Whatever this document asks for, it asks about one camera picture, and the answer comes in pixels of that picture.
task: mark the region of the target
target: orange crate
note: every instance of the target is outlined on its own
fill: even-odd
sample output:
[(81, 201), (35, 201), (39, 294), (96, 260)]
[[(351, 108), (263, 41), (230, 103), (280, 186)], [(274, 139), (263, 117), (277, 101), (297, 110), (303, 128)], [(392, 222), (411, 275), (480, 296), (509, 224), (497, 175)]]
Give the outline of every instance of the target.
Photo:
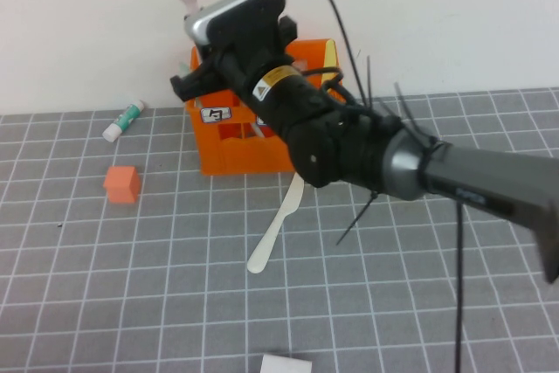
[[(332, 39), (297, 40), (287, 47), (287, 53), (307, 69), (338, 66), (335, 42)], [(199, 66), (196, 49), (192, 49), (190, 67)], [(309, 81), (319, 87), (332, 74), (316, 75)], [(259, 126), (264, 138), (257, 137), (251, 124), (256, 115), (235, 95), (226, 90), (189, 100), (186, 110), (190, 114), (196, 136), (202, 173), (204, 175), (232, 175), (269, 172), (293, 172), (286, 144), (270, 128)], [(221, 112), (218, 122), (210, 113)]]

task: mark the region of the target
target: gray grid mat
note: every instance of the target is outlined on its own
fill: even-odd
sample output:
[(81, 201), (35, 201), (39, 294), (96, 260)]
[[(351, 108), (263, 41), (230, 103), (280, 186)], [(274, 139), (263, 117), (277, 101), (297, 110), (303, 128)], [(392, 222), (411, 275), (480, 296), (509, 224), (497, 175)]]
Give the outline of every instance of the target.
[[(409, 105), (450, 142), (559, 157), (556, 91)], [(109, 144), (118, 113), (0, 120), (0, 372), (255, 373), (267, 352), (316, 373), (452, 371), (449, 201), (381, 197), (336, 247), (367, 192), (307, 186), (249, 274), (290, 176), (199, 175), (180, 108), (144, 111)], [(107, 203), (111, 164), (141, 172), (137, 205)], [(466, 222), (465, 371), (559, 371), (559, 287), (529, 233), (477, 211)]]

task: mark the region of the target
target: white grid line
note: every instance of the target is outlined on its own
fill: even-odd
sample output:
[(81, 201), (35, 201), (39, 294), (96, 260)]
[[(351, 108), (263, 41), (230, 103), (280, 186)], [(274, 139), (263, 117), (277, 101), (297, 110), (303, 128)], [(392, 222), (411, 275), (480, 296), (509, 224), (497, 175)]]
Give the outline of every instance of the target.
[[(451, 225), (451, 222), (446, 222), (445, 224), (435, 224), (436, 226), (445, 226), (445, 225)], [(397, 227), (428, 227), (428, 224), (410, 224), (410, 225), (406, 225), (406, 226), (397, 226)], [(378, 226), (378, 227), (368, 227), (368, 228), (362, 228), (362, 229), (366, 229), (369, 231), (374, 231), (376, 229), (386, 229), (387, 227), (391, 227), (391, 226)], [(332, 231), (339, 231), (342, 232), (343, 230), (341, 229), (329, 229), (329, 230), (324, 230), (324, 232), (332, 232)], [(314, 233), (316, 231), (289, 231), (286, 232), (286, 235), (300, 235), (300, 234), (304, 234), (304, 233)], [(256, 238), (260, 236), (258, 233), (249, 233), (247, 234), (247, 237), (249, 238)], [(227, 239), (227, 238), (242, 238), (243, 235), (224, 235), (224, 236), (215, 236), (215, 237), (211, 237), (211, 239)], [(136, 244), (157, 244), (157, 243), (161, 243), (161, 242), (169, 242), (171, 239), (165, 238), (165, 239), (144, 239), (144, 240), (137, 240), (135, 241)], [(173, 242), (187, 242), (187, 241), (197, 241), (197, 240), (204, 240), (204, 238), (176, 238), (176, 239), (172, 239)], [(132, 243), (132, 240), (126, 241), (126, 242), (106, 242), (106, 243), (101, 243), (99, 244), (100, 247), (103, 246), (111, 246), (111, 245), (130, 245)], [(84, 247), (93, 247), (94, 244), (84, 244), (84, 245), (61, 245), (60, 248), (84, 248)], [(518, 245), (483, 245), (482, 248), (483, 249), (507, 249), (507, 248), (530, 248), (530, 247), (534, 247), (533, 244), (518, 244)], [(52, 250), (52, 249), (56, 249), (57, 246), (52, 245), (52, 246), (31, 246), (28, 247), (26, 249), (32, 249), (33, 251), (45, 251), (45, 250)], [(5, 248), (5, 249), (0, 249), (0, 254), (2, 253), (9, 253), (9, 252), (13, 252), (13, 251), (17, 251), (19, 248)], [(443, 248), (443, 252), (449, 252), (452, 248)], [(464, 248), (465, 250), (468, 249), (478, 249), (477, 246), (466, 246)], [(435, 252), (437, 251), (436, 248), (432, 248), (432, 249), (424, 249), (424, 250), (409, 250), (409, 251), (402, 251), (403, 254), (406, 253), (425, 253), (425, 252)], [(397, 251), (385, 251), (385, 252), (364, 252), (363, 255), (398, 255), (400, 252)], [(358, 257), (360, 256), (360, 253), (349, 253), (349, 254), (345, 254), (345, 255), (325, 255), (324, 258), (328, 259), (328, 258), (340, 258), (342, 256), (344, 257)], [(286, 259), (314, 259), (314, 258), (318, 258), (318, 257), (287, 257)], [(243, 262), (240, 260), (233, 260), (233, 261), (218, 261), (218, 262), (210, 262), (209, 265), (220, 265), (220, 264), (229, 264), (229, 263), (234, 263), (234, 262)], [(205, 266), (205, 264), (203, 263), (188, 263), (188, 264), (171, 264), (172, 266)], [(134, 266), (132, 267), (132, 270), (141, 270), (141, 269), (146, 269), (146, 268), (155, 268), (157, 266)], [(96, 269), (95, 271), (113, 271), (112, 268), (108, 268), (108, 269)], [(76, 272), (57, 272), (57, 273), (86, 273), (86, 271), (76, 271)], [(32, 275), (39, 275), (41, 274), (41, 272), (38, 273), (27, 273), (27, 274), (14, 274), (15, 276), (32, 276)], [(2, 277), (9, 277), (9, 274), (0, 274), (0, 278)]]
[[(353, 208), (353, 217), (355, 218), (357, 216), (357, 211), (355, 209), (355, 199), (353, 197), (353, 188), (351, 188), (351, 185), (348, 185), (348, 189), (349, 189), (349, 197), (351, 198), (351, 207)], [(367, 266), (365, 265), (365, 257), (364, 257), (364, 253), (363, 253), (362, 242), (361, 242), (361, 231), (359, 229), (359, 222), (357, 222), (355, 224), (354, 228), (356, 230), (355, 234), (357, 235), (357, 243), (359, 245), (359, 253), (361, 254), (361, 265), (362, 265), (363, 273), (365, 275), (365, 282), (369, 283), (369, 275), (367, 274)], [(378, 346), (378, 362), (381, 365), (381, 373), (384, 373), (385, 370), (384, 370), (383, 352), (380, 349), (381, 341), (380, 341), (380, 336), (378, 334), (378, 328), (376, 326), (376, 312), (375, 312), (375, 309), (373, 307), (373, 296), (372, 296), (372, 293), (370, 291), (370, 286), (369, 285), (367, 285), (367, 295), (368, 295), (368, 298), (369, 298), (370, 317), (371, 317), (371, 320), (373, 321), (373, 329), (375, 331), (376, 345)]]
[[(272, 290), (283, 290), (283, 287), (275, 287)], [(199, 293), (194, 293), (194, 294), (188, 294), (188, 295), (202, 295), (202, 292)], [(163, 297), (163, 295), (159, 295), (159, 296), (135, 296), (135, 297), (129, 297), (126, 298), (126, 300), (138, 300), (138, 299), (153, 299), (153, 298), (157, 298), (157, 297)], [(117, 301), (117, 300), (122, 300), (122, 298), (109, 298), (109, 299), (103, 299), (103, 300), (92, 300), (92, 301)], [(507, 303), (507, 304), (503, 304), (503, 307), (539, 307), (541, 305), (541, 303), (538, 302), (531, 302), (531, 303)], [(496, 309), (498, 308), (498, 305), (488, 305), (488, 306), (466, 306), (467, 309), (470, 310), (476, 310), (476, 309), (481, 309), (481, 310), (487, 310), (487, 309)], [(387, 314), (432, 314), (432, 313), (439, 313), (439, 312), (445, 312), (445, 311), (452, 311), (455, 310), (456, 307), (452, 306), (452, 307), (436, 307), (433, 309), (418, 309), (417, 311), (413, 311), (413, 310), (395, 310), (395, 311), (379, 311), (376, 312), (376, 315), (379, 316), (383, 316), (383, 315), (387, 315)], [(305, 315), (300, 315), (300, 316), (291, 316), (289, 319), (286, 316), (278, 316), (275, 318), (257, 318), (257, 319), (248, 319), (246, 321), (243, 320), (234, 320), (234, 321), (208, 321), (206, 322), (206, 325), (231, 325), (231, 324), (242, 324), (242, 323), (261, 323), (261, 322), (269, 322), (269, 321), (288, 321), (288, 320), (305, 320), (305, 319), (336, 319), (336, 318), (351, 318), (351, 317), (360, 317), (360, 316), (370, 316), (370, 312), (355, 312), (355, 313), (351, 313), (351, 314), (332, 314), (332, 315), (328, 315), (328, 314), (305, 314)], [(191, 323), (174, 323), (172, 325), (164, 325), (163, 328), (181, 328), (181, 327), (195, 327), (195, 326), (203, 326), (203, 322), (191, 322)], [(160, 326), (157, 325), (152, 325), (152, 326), (140, 326), (140, 327), (122, 327), (122, 328), (97, 328), (97, 329), (81, 329), (79, 332), (80, 333), (88, 333), (88, 332), (96, 332), (96, 333), (101, 333), (101, 332), (116, 332), (119, 329), (123, 330), (123, 331), (136, 331), (136, 330), (145, 330), (145, 329), (160, 329)], [(41, 335), (41, 336), (56, 336), (56, 335), (68, 335), (71, 334), (74, 331), (52, 331), (52, 332), (38, 332), (37, 335)], [(5, 338), (5, 337), (23, 337), (23, 336), (32, 336), (34, 333), (32, 332), (26, 332), (26, 333), (20, 333), (20, 334), (0, 334), (0, 338)], [(513, 336), (512, 339), (515, 340), (521, 340), (521, 339), (526, 339), (530, 336), (533, 337), (545, 337), (545, 338), (556, 338), (556, 335), (551, 333), (551, 334), (537, 334), (537, 335), (527, 335), (527, 336)], [(501, 338), (497, 338), (498, 340), (509, 340), (508, 337), (501, 337)]]
[(319, 211), (318, 205), (318, 193), (316, 189), (314, 189), (314, 204), (316, 207), (316, 218), (318, 220), (318, 233), (321, 239), (321, 256), (322, 256), (322, 270), (324, 271), (324, 285), (326, 287), (326, 301), (328, 304), (328, 320), (330, 323), (330, 334), (332, 335), (332, 351), (334, 352), (334, 366), (336, 373), (340, 372), (340, 367), (338, 363), (338, 352), (335, 345), (335, 333), (334, 333), (334, 321), (332, 318), (332, 301), (330, 300), (330, 285), (328, 282), (328, 270), (326, 269), (326, 260), (324, 256), (326, 253), (324, 252), (324, 235), (322, 234), (322, 226), (321, 226), (321, 213)]
[[(186, 110), (183, 110), (183, 127), (184, 122), (186, 120)], [(181, 168), (181, 161), (183, 159), (183, 140), (184, 136), (181, 134), (181, 150), (178, 156), (178, 168)], [(180, 185), (181, 177), (177, 173), (176, 174), (176, 185), (175, 185), (175, 203), (173, 205), (173, 217), (171, 219), (171, 237), (169, 241), (169, 248), (168, 248), (168, 259), (167, 259), (167, 273), (165, 275), (165, 288), (163, 291), (163, 304), (162, 304), (162, 313), (161, 313), (161, 327), (159, 332), (159, 342), (158, 342), (158, 349), (157, 349), (157, 365), (155, 367), (155, 373), (159, 373), (161, 369), (161, 356), (162, 356), (162, 348), (163, 348), (163, 327), (165, 326), (165, 314), (167, 313), (167, 295), (169, 292), (169, 276), (171, 272), (171, 263), (172, 263), (172, 254), (173, 254), (173, 241), (175, 239), (175, 221), (176, 221), (176, 206), (178, 201), (178, 192), (179, 192), (179, 185)]]
[[(151, 140), (153, 138), (153, 133), (154, 133), (154, 126), (155, 126), (155, 118), (152, 119), (151, 121), (151, 134), (149, 136), (149, 141), (148, 141), (148, 150), (151, 149)], [(144, 165), (147, 167), (148, 166), (148, 159), (149, 159), (149, 155), (146, 155), (146, 162), (144, 163)], [(138, 225), (140, 224), (140, 212), (141, 212), (141, 203), (143, 201), (143, 189), (146, 187), (146, 183), (145, 183), (145, 177), (142, 179), (141, 182), (141, 189), (140, 189), (140, 199), (138, 200), (138, 212), (136, 213), (136, 217), (135, 217), (135, 226), (134, 226), (134, 238), (132, 240), (132, 249), (130, 250), (130, 260), (128, 262), (128, 270), (127, 270), (127, 275), (126, 275), (126, 281), (124, 283), (124, 295), (123, 295), (123, 299), (122, 299), (122, 304), (121, 304), (121, 314), (119, 315), (119, 330), (116, 333), (116, 342), (114, 345), (114, 359), (113, 359), (113, 373), (116, 369), (116, 362), (118, 361), (118, 356), (119, 356), (119, 348), (121, 345), (121, 331), (122, 331), (122, 323), (124, 322), (124, 309), (126, 306), (126, 298), (128, 296), (129, 293), (129, 287), (130, 287), (130, 275), (132, 274), (132, 264), (134, 261), (134, 250), (135, 250), (135, 246), (136, 246), (136, 238), (138, 237)]]
[[(464, 115), (466, 115), (466, 109), (464, 108), (464, 103), (462, 102), (462, 98), (461, 98), (461, 97), (459, 97), (459, 103), (460, 103), (460, 107), (462, 108), (462, 113), (463, 113)], [(467, 124), (468, 129), (470, 130), (470, 132), (473, 133), (473, 131), (472, 131), (472, 126), (471, 126), (470, 121), (468, 120), (467, 117), (466, 117), (466, 124)], [(473, 141), (474, 141), (474, 143), (475, 143), (476, 148), (479, 149), (479, 148), (480, 148), (480, 145), (478, 144), (478, 141), (477, 141), (477, 139), (475, 138), (475, 136), (473, 137)], [(464, 219), (469, 219), (470, 221), (472, 221), (472, 219), (471, 219), (471, 217), (470, 217), (470, 211), (469, 211), (469, 209), (466, 207), (464, 210), (465, 210), (464, 213), (465, 213), (465, 215), (466, 215), (466, 217), (465, 217)], [(475, 243), (476, 243), (476, 245), (477, 245), (477, 246), (479, 247), (479, 249), (480, 249), (480, 256), (481, 256), (481, 261), (483, 262), (483, 266), (484, 266), (484, 268), (486, 269), (486, 272), (487, 272), (487, 273), (490, 273), (489, 266), (487, 265), (487, 262), (486, 262), (486, 256), (485, 256), (485, 254), (481, 251), (480, 240), (478, 239), (478, 234), (477, 234), (476, 229), (475, 229), (475, 227), (474, 227), (473, 225), (472, 225), (472, 232), (473, 232), (473, 237), (474, 237), (474, 239), (475, 239)], [(497, 304), (498, 304), (498, 306), (499, 306), (499, 313), (500, 313), (500, 316), (501, 316), (501, 318), (502, 318), (502, 320), (503, 320), (503, 324), (504, 324), (504, 326), (505, 326), (505, 330), (507, 331), (508, 337), (511, 339), (511, 345), (512, 345), (512, 347), (513, 347), (514, 357), (516, 358), (516, 362), (518, 363), (518, 368), (520, 369), (520, 371), (521, 371), (522, 373), (524, 373), (524, 368), (522, 367), (522, 362), (521, 362), (520, 355), (519, 355), (519, 353), (518, 353), (518, 349), (516, 348), (516, 346), (514, 345), (514, 342), (512, 341), (513, 335), (512, 335), (511, 332), (510, 332), (510, 327), (508, 326), (507, 318), (505, 317), (505, 313), (504, 313), (504, 311), (503, 311), (503, 308), (502, 308), (502, 306), (500, 305), (500, 297), (499, 297), (499, 293), (498, 293), (498, 291), (497, 291), (497, 287), (495, 286), (495, 283), (493, 282), (493, 279), (492, 279), (491, 277), (488, 277), (488, 278), (489, 278), (489, 282), (491, 283), (491, 287), (493, 288), (493, 292), (494, 292), (494, 294), (495, 294), (495, 299), (497, 300)]]
[(204, 282), (204, 314), (203, 320), (204, 323), (202, 325), (202, 361), (200, 362), (200, 372), (204, 373), (204, 359), (206, 358), (206, 329), (207, 329), (207, 322), (208, 322), (208, 283), (210, 281), (210, 232), (211, 232), (211, 189), (213, 188), (213, 176), (210, 176), (210, 214), (208, 215), (208, 246), (206, 249), (206, 273), (205, 273), (205, 282)]
[[(395, 252), (392, 255), (399, 255), (400, 252)], [(373, 256), (378, 256), (378, 255), (382, 255), (382, 254), (370, 254)], [(361, 254), (355, 254), (355, 255), (339, 255), (336, 258), (344, 258), (344, 257), (360, 257)], [(297, 258), (297, 259), (322, 259), (321, 257), (301, 257), (301, 258)], [(271, 259), (271, 261), (281, 261), (281, 259)], [(214, 263), (214, 264), (210, 264), (212, 265), (221, 265), (221, 266), (226, 266), (226, 265), (238, 265), (238, 264), (243, 264), (245, 263), (245, 261), (233, 261), (233, 262), (224, 262), (224, 263)], [(181, 266), (205, 266), (205, 264), (185, 264), (185, 265), (180, 265), (180, 266), (172, 266), (173, 268), (176, 267), (181, 267)], [(143, 268), (136, 268), (136, 270), (140, 271), (149, 271), (149, 270), (153, 270), (153, 269), (158, 269), (158, 268), (164, 268), (165, 266), (149, 266), (149, 267), (143, 267)], [(128, 271), (126, 268), (114, 268), (114, 269), (107, 269), (107, 270), (93, 270), (94, 273), (119, 273), (119, 272), (124, 272), (124, 271)], [(83, 273), (88, 273), (88, 271), (77, 271), (77, 272), (64, 272), (64, 273), (56, 273), (56, 274), (63, 274), (63, 275), (71, 275), (71, 274), (83, 274)], [(45, 277), (47, 276), (48, 273), (38, 273), (38, 274), (21, 274), (19, 277)], [(542, 275), (541, 272), (529, 272), (529, 273), (507, 273), (507, 274), (480, 274), (480, 275), (467, 275), (464, 276), (465, 279), (487, 279), (487, 278), (506, 278), (506, 277), (518, 277), (518, 276), (527, 276), (527, 275)], [(414, 282), (426, 282), (426, 281), (435, 281), (435, 280), (448, 280), (447, 277), (428, 277), (428, 278), (424, 278), (424, 279), (409, 279), (408, 282), (410, 283), (414, 283)], [(329, 285), (331, 287), (336, 287), (336, 286), (366, 286), (366, 285), (372, 285), (372, 284), (388, 284), (388, 283), (404, 283), (406, 282), (406, 280), (372, 280), (369, 282), (365, 282), (365, 281), (353, 281), (353, 282), (342, 282), (342, 283), (330, 283)], [(305, 287), (320, 287), (321, 285), (306, 285)], [(292, 288), (302, 288), (303, 286), (288, 286), (289, 289)], [(285, 287), (256, 287), (256, 288), (250, 288), (249, 291), (265, 291), (265, 290), (284, 290)], [(209, 291), (208, 294), (218, 294), (218, 293), (229, 293), (229, 292), (235, 292), (235, 291), (239, 291), (242, 289), (226, 289), (226, 290), (212, 290)], [(201, 292), (192, 292), (192, 293), (176, 293), (176, 294), (168, 294), (169, 296), (173, 295), (185, 295), (185, 294), (200, 294)], [(127, 296), (127, 299), (136, 299), (136, 298), (141, 298), (141, 297), (146, 297), (146, 296)], [(163, 297), (163, 294), (150, 294), (149, 296), (152, 297)], [(95, 298), (89, 298), (87, 300), (105, 300), (106, 298), (99, 298), (99, 299), (95, 299)], [(71, 301), (82, 301), (82, 299), (77, 299), (77, 300), (49, 300), (47, 301), (47, 303), (56, 303), (56, 302), (71, 302)], [(17, 306), (17, 305), (26, 305), (26, 304), (30, 304), (30, 305), (36, 305), (37, 303), (39, 303), (39, 301), (33, 301), (33, 302), (18, 302), (18, 303), (6, 303), (5, 306)]]
[[(91, 131), (91, 126), (93, 125), (93, 114), (92, 114), (92, 118), (89, 121), (89, 128), (87, 130), (87, 134), (89, 135), (89, 132)], [(81, 164), (83, 163), (84, 160), (84, 154), (86, 153), (86, 145), (84, 144), (84, 147), (82, 149), (82, 153), (81, 153), (81, 158), (79, 159), (79, 164), (78, 164), (78, 173), (79, 173), (79, 169), (81, 169)], [(72, 198), (74, 193), (76, 192), (76, 186), (78, 185), (78, 174), (76, 174), (76, 177), (73, 181), (73, 186), (72, 186), (72, 193), (70, 194), (70, 200), (68, 201), (68, 205), (66, 207), (66, 214), (64, 215), (64, 222), (62, 224), (62, 230), (59, 234), (59, 241), (57, 243), (56, 249), (54, 251), (54, 256), (52, 258), (52, 263), (51, 263), (51, 270), (49, 272), (48, 278), (46, 280), (46, 286), (45, 286), (45, 294), (43, 295), (43, 301), (41, 302), (41, 306), (38, 310), (38, 315), (37, 315), (37, 320), (35, 322), (35, 333), (33, 335), (33, 338), (31, 339), (31, 346), (29, 348), (29, 354), (27, 355), (27, 361), (25, 362), (25, 369), (29, 369), (30, 367), (30, 363), (31, 363), (31, 357), (33, 355), (33, 350), (35, 349), (35, 343), (37, 342), (37, 335), (38, 335), (38, 329), (39, 329), (39, 324), (41, 322), (41, 316), (43, 315), (43, 310), (45, 309), (45, 302), (46, 302), (46, 295), (49, 293), (49, 288), (51, 286), (51, 280), (52, 280), (52, 273), (54, 271), (54, 266), (57, 262), (57, 258), (59, 257), (59, 251), (60, 251), (60, 244), (62, 243), (62, 237), (64, 235), (64, 229), (65, 229), (65, 223), (66, 220), (68, 219), (68, 215), (70, 214), (70, 208), (72, 207)]]
[(411, 290), (410, 276), (408, 275), (408, 268), (406, 267), (404, 255), (402, 254), (402, 244), (400, 243), (398, 230), (396, 228), (396, 219), (394, 217), (394, 211), (392, 210), (391, 206), (389, 206), (389, 211), (390, 211), (390, 217), (392, 218), (392, 224), (393, 224), (394, 230), (396, 232), (396, 242), (397, 242), (397, 245), (398, 245), (398, 251), (400, 251), (400, 259), (401, 259), (401, 262), (402, 262), (402, 266), (404, 267), (405, 283), (407, 284), (408, 289), (410, 291), (411, 307), (413, 308), (413, 314), (415, 316), (416, 326), (418, 327), (419, 341), (421, 342), (421, 348), (423, 350), (425, 365), (426, 365), (428, 373), (431, 373), (431, 364), (429, 362), (429, 357), (427, 356), (427, 350), (425, 349), (425, 341), (424, 341), (424, 338), (423, 338), (423, 331), (421, 330), (421, 324), (419, 323), (419, 316), (418, 316), (418, 311), (417, 311), (417, 307), (416, 307), (416, 300), (415, 300), (415, 297), (413, 295), (413, 291)]
[[(244, 195), (243, 195), (243, 199), (245, 200), (245, 260), (248, 261), (248, 259), (250, 258), (249, 256), (249, 251), (248, 251), (248, 236), (246, 235), (247, 231), (248, 231), (248, 216), (246, 214), (246, 209), (247, 209), (247, 194), (246, 194), (246, 174), (243, 176), (243, 184), (245, 185), (245, 191), (244, 191)], [(245, 269), (245, 373), (249, 373), (248, 371), (248, 340), (249, 340), (249, 336), (248, 336), (248, 269)]]
[[(114, 161), (116, 160), (118, 148), (119, 148), (119, 143), (117, 143), (116, 147), (114, 148), (113, 165), (114, 165)], [(107, 202), (108, 202), (108, 199), (105, 197), (105, 199), (103, 200), (103, 208), (101, 210), (101, 216), (100, 216), (101, 220), (105, 216), (105, 209), (107, 208)], [(99, 243), (100, 232), (101, 232), (101, 223), (99, 223), (99, 226), (97, 228), (97, 234), (95, 235), (95, 243), (94, 243), (94, 246), (93, 246), (93, 253), (92, 253), (92, 257), (91, 257), (91, 262), (89, 264), (89, 272), (87, 273), (86, 285), (84, 287), (84, 293), (82, 295), (81, 304), (79, 305), (78, 322), (76, 324), (75, 336), (74, 336), (73, 343), (72, 343), (72, 352), (70, 353), (70, 363), (68, 365), (68, 373), (71, 373), (70, 369), (72, 367), (73, 359), (76, 355), (76, 348), (78, 346), (78, 338), (79, 338), (79, 331), (80, 331), (80, 327), (81, 327), (81, 320), (82, 320), (82, 316), (83, 316), (83, 313), (84, 313), (84, 307), (86, 306), (86, 301), (87, 301), (87, 291), (88, 291), (87, 289), (89, 288), (89, 281), (91, 280), (91, 276), (93, 274), (93, 264), (95, 262), (95, 255), (97, 253), (97, 244)]]
[[(541, 336), (527, 336), (527, 337), (522, 337), (520, 339), (522, 340), (534, 340), (534, 339), (541, 339)], [(506, 339), (493, 339), (493, 338), (487, 338), (487, 339), (481, 339), (481, 340), (472, 340), (471, 342), (473, 343), (486, 343), (486, 342), (507, 342)], [(449, 345), (452, 344), (452, 342), (435, 342), (435, 343), (426, 343), (425, 347), (441, 347), (441, 346), (445, 346), (445, 345)], [(376, 349), (377, 346), (370, 346), (370, 347), (344, 347), (344, 348), (339, 348), (337, 349), (338, 351), (355, 351), (355, 350), (369, 350), (369, 349)], [(413, 343), (413, 344), (392, 344), (392, 345), (383, 345), (382, 349), (414, 349), (414, 348), (420, 348), (419, 344)], [(309, 350), (305, 350), (306, 353), (312, 353), (312, 354), (319, 354), (319, 353), (328, 353), (331, 352), (332, 349), (309, 349)], [(263, 356), (265, 353), (250, 353), (249, 356)], [(244, 355), (242, 354), (231, 354), (231, 355), (219, 355), (219, 356), (206, 356), (205, 358), (208, 360), (218, 360), (218, 359), (226, 359), (226, 358), (237, 358), (237, 357), (242, 357)], [(164, 363), (167, 362), (184, 362), (184, 361), (199, 361), (201, 360), (200, 357), (177, 357), (177, 358), (165, 358), (162, 361)], [(142, 364), (147, 364), (147, 363), (155, 363), (155, 360), (153, 359), (146, 359), (146, 360), (137, 360), (137, 361), (132, 361), (132, 362), (118, 362), (118, 365), (142, 365)], [(48, 365), (48, 366), (36, 366), (36, 367), (30, 367), (29, 371), (33, 371), (33, 370), (44, 370), (44, 369), (66, 369), (66, 368), (71, 368), (71, 367), (105, 367), (105, 366), (112, 366), (112, 363), (106, 362), (106, 363), (76, 363), (76, 364), (53, 364), (53, 365)], [(12, 367), (8, 367), (8, 368), (0, 368), (0, 371), (14, 371), (14, 368)], [(551, 370), (551, 371), (546, 371), (546, 373), (559, 373), (559, 370)]]

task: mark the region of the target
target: glue stick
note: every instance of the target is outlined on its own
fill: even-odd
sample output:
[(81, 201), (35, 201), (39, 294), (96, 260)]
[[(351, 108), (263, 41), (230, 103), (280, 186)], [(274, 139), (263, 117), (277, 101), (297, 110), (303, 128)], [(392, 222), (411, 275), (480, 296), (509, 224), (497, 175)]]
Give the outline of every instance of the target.
[(103, 137), (109, 142), (114, 142), (128, 128), (130, 123), (143, 111), (143, 102), (135, 100), (114, 120), (103, 132)]

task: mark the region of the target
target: black wire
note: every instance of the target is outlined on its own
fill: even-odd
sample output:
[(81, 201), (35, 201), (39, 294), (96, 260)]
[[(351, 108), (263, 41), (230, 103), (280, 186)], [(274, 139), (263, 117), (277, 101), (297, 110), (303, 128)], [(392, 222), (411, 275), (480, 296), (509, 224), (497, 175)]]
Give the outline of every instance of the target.
[(456, 338), (454, 371), (460, 373), (462, 362), (462, 315), (464, 312), (464, 214), (462, 203), (456, 203)]
[(406, 102), (404, 96), (402, 95), (402, 91), (400, 90), (400, 85), (398, 84), (398, 82), (396, 82), (394, 84), (394, 89), (396, 90), (396, 96), (397, 96), (397, 100), (400, 100), (400, 102), (402, 102), (402, 107), (404, 108), (404, 113), (406, 115), (406, 117), (408, 117), (408, 119), (410, 120), (411, 125), (413, 126), (413, 128), (420, 133), (423, 137), (429, 139), (429, 142), (431, 144), (433, 144), (433, 142), (436, 142), (437, 139), (435, 137), (433, 137), (432, 135), (428, 135), (417, 123), (415, 118), (413, 118), (413, 115), (411, 114), (411, 110), (410, 107), (408, 107), (408, 103)]
[(353, 226), (355, 226), (357, 224), (359, 219), (362, 217), (363, 214), (365, 214), (365, 211), (367, 211), (367, 209), (369, 208), (371, 203), (373, 201), (375, 201), (375, 199), (377, 197), (378, 197), (378, 194), (376, 194), (374, 191), (372, 191), (371, 194), (370, 194), (369, 201), (364, 205), (364, 207), (361, 209), (361, 211), (359, 211), (359, 214), (357, 215), (357, 217), (354, 219), (353, 222), (351, 222), (351, 224), (348, 226), (348, 229), (346, 229), (346, 231), (343, 233), (343, 235), (335, 243), (336, 246), (338, 246), (343, 241), (343, 239), (348, 235), (349, 231), (351, 231), (351, 229), (353, 229)]
[(363, 101), (363, 104), (366, 104), (367, 101), (365, 99), (365, 92), (363, 91), (363, 86), (361, 84), (361, 79), (359, 78), (359, 72), (357, 71), (357, 65), (355, 64), (355, 59), (353, 56), (353, 52), (351, 50), (351, 45), (349, 44), (349, 38), (348, 38), (348, 33), (346, 32), (346, 28), (343, 24), (342, 21), (342, 16), (340, 15), (340, 12), (338, 11), (338, 7), (335, 4), (334, 0), (328, 0), (330, 2), (330, 5), (332, 6), (332, 10), (334, 11), (335, 14), (335, 18), (338, 21), (338, 26), (340, 27), (340, 31), (342, 32), (342, 36), (343, 36), (343, 42), (346, 45), (346, 48), (348, 49), (348, 55), (349, 55), (349, 62), (351, 63), (351, 67), (353, 69), (353, 73), (355, 75), (355, 80), (357, 82), (357, 87), (359, 88), (359, 94), (361, 95), (361, 99)]
[(307, 77), (324, 73), (338, 73), (340, 75), (340, 78), (343, 78), (342, 69), (340, 67), (321, 67), (319, 69), (304, 70), (300, 74)]
[(373, 88), (370, 81), (370, 56), (367, 56), (367, 97), (369, 99), (369, 110), (373, 110)]

